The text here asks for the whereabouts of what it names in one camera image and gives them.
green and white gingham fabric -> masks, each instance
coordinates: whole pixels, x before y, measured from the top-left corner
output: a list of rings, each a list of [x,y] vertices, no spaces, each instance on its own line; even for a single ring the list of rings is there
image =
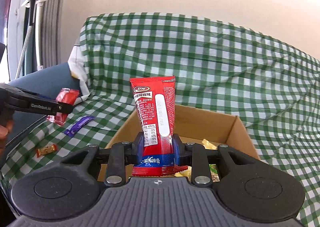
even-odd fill
[[[79,52],[90,97],[65,126],[38,126],[8,156],[2,185],[88,144],[104,148],[134,110],[131,77],[176,76],[176,103],[240,116],[266,163],[296,177],[298,219],[320,226],[320,63],[270,36],[230,23],[161,13],[102,14],[85,22]],[[74,138],[62,131],[96,119]],[[36,158],[35,147],[59,151]]]

nutrition facts table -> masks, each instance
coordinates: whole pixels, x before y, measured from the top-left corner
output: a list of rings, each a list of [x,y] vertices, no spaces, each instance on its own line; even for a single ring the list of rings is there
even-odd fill
[[[144,125],[143,126],[143,133],[144,133],[144,146],[145,147],[158,144],[155,123]]]

gray hose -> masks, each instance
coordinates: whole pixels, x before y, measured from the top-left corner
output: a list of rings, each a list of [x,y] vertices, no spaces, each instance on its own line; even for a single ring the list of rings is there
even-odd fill
[[[19,60],[19,65],[18,65],[18,69],[17,69],[17,73],[16,73],[16,78],[15,79],[18,79],[20,77],[20,73],[21,73],[22,66],[24,64],[24,57],[26,55],[28,42],[29,42],[31,31],[32,31],[32,27],[33,27],[32,25],[28,26],[28,29],[27,29],[27,34],[26,34],[26,37],[25,37],[24,42],[23,42],[23,47],[22,47],[20,60]]]

cardboard box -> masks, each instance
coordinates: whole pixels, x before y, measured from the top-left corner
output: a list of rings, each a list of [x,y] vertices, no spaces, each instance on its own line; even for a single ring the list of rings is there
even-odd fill
[[[114,143],[134,141],[142,131],[136,110],[116,132],[106,148]],[[214,145],[228,144],[256,159],[257,151],[239,117],[189,106],[175,105],[174,133],[182,142],[201,143],[207,139]],[[131,176],[133,165],[126,166],[126,175]],[[98,180],[103,181],[106,165],[102,165]]]

gray textured grip pad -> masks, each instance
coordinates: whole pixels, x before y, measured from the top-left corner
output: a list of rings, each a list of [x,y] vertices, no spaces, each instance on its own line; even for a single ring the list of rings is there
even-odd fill
[[[72,219],[49,223],[21,216],[10,227],[302,226],[295,219],[280,223],[248,222],[226,211],[209,189],[194,187],[184,177],[157,180],[133,177],[122,187],[108,188],[95,206]]]

